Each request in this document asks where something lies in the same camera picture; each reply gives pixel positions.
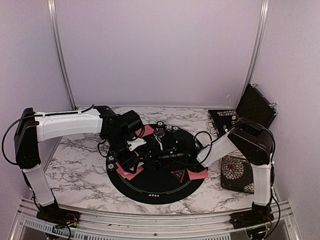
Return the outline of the red triangle all-in marker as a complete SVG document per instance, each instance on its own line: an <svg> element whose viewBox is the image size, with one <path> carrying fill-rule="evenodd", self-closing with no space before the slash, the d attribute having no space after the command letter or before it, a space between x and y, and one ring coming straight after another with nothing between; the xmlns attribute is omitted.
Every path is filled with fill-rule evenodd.
<svg viewBox="0 0 320 240"><path fill-rule="evenodd" d="M185 170L185 169L183 169L183 170L176 170L176 171L171 171L170 173L171 173L175 178L177 178L180 183L182 183L183 180L184 180L184 176L185 176L186 170Z"/></svg>

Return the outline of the black dealer button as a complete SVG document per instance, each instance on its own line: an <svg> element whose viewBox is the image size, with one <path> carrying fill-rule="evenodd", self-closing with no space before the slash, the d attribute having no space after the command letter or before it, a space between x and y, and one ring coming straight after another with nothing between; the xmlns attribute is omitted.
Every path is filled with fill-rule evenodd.
<svg viewBox="0 0 320 240"><path fill-rule="evenodd" d="M165 131L163 129L156 129L153 135L155 138L162 138L165 135Z"/></svg>

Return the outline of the red chip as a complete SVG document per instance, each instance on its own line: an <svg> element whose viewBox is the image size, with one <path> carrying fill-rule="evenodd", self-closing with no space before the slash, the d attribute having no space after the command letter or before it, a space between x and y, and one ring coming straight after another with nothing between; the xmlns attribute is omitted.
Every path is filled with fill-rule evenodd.
<svg viewBox="0 0 320 240"><path fill-rule="evenodd" d="M116 166L113 164L113 163L110 163L106 166L106 169L109 171L109 172L112 172L116 169Z"/></svg>
<svg viewBox="0 0 320 240"><path fill-rule="evenodd" d="M158 128L162 128L164 126L164 122L163 121L158 121L156 124L157 124Z"/></svg>

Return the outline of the red playing card deck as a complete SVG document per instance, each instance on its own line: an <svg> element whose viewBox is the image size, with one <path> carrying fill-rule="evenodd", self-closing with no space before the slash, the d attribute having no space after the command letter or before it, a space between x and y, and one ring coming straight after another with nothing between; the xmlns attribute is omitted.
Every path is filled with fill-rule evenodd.
<svg viewBox="0 0 320 240"><path fill-rule="evenodd" d="M135 152L123 151L116 157L116 161L125 172L135 174L138 170L140 159Z"/></svg>

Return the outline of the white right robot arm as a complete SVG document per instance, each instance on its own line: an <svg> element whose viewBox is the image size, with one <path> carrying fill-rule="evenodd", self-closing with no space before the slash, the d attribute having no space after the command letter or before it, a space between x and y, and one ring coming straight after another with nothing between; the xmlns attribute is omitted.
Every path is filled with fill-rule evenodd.
<svg viewBox="0 0 320 240"><path fill-rule="evenodd" d="M234 151L240 151L249 161L254 183L253 209L248 212L247 219L252 224L258 224L267 216L266 206L271 204L274 182L273 156L276 142L272 132L263 125L241 117L235 125L220 137L197 152L197 156L189 160L187 153L173 147L163 149L163 141L155 135L156 151L151 153L151 162L174 162L189 169L198 171L207 168Z"/></svg>

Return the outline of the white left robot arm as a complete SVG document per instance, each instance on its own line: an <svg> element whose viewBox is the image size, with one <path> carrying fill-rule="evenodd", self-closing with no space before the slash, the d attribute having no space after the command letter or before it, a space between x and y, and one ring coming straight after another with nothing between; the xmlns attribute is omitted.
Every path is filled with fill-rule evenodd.
<svg viewBox="0 0 320 240"><path fill-rule="evenodd" d="M71 111L41 112L26 108L14 134L15 162L21 169L40 209L53 223L63 219L56 197L51 190L42 166L40 147L58 144L65 136L98 134L108 142L115 161L128 173L138 170L139 157L135 149L146 144L145 126L133 110L115 113L107 105L91 105Z"/></svg>

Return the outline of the round black poker mat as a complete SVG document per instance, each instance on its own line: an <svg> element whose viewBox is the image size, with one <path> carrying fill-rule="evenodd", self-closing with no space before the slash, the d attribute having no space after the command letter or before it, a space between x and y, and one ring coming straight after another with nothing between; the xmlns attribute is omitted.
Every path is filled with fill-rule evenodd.
<svg viewBox="0 0 320 240"><path fill-rule="evenodd" d="M162 129L166 134L191 134L187 130L179 128L178 131L173 132L166 129L166 124L163 127L158 127L157 124L150 124L154 130ZM194 139L194 144L198 148L197 152L202 148L202 144ZM107 159L111 156L110 152L106 158L106 168L108 164L114 164L116 169L114 171L107 171L108 177L115 188L128 198L145 204L151 205L163 205L170 204L191 195L195 192L203 183L205 179L190 180L188 170L185 169L185 175L183 182L180 183L176 177L171 174L171 171L151 171L143 168L143 145L137 147L134 152L140 159L138 164L138 174L132 179L127 180L122 178L117 169L122 169L121 166L115 161L108 163ZM206 167L199 168L199 171L193 171L199 173L203 170L208 170Z"/></svg>

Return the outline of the floral patterned pouch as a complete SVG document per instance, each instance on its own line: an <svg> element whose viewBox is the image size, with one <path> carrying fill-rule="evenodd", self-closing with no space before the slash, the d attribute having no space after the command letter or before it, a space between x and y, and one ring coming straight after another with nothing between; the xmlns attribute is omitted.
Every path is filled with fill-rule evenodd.
<svg viewBox="0 0 320 240"><path fill-rule="evenodd" d="M253 171L249 161L244 157L227 155L221 160L221 187L241 193L254 193Z"/></svg>

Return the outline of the black poker chip case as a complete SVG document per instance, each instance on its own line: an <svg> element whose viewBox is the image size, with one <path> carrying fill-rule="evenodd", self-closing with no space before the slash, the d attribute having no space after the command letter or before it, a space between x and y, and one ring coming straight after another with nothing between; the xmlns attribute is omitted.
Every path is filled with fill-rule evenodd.
<svg viewBox="0 0 320 240"><path fill-rule="evenodd" d="M232 127L239 118L244 117L268 128L276 115L276 104L270 103L257 89L248 84L236 109L209 109L208 116L219 134Z"/></svg>

